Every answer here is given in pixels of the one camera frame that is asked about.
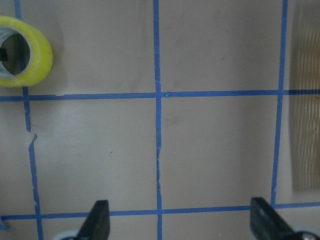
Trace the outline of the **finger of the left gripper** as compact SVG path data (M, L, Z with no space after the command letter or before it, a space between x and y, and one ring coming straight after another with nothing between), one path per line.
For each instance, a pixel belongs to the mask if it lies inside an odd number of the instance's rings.
M0 48L0 61L7 61L8 55L5 48Z

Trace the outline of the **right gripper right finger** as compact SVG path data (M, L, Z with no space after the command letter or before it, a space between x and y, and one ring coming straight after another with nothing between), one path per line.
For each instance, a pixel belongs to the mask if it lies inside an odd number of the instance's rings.
M318 240L307 230L294 230L262 197L250 200L250 230L256 240Z

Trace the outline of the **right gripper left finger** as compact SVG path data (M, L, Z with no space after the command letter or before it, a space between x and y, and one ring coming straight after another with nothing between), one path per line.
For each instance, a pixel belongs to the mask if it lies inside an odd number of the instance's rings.
M54 240L107 240L111 231L108 200L97 200L79 230L58 233Z

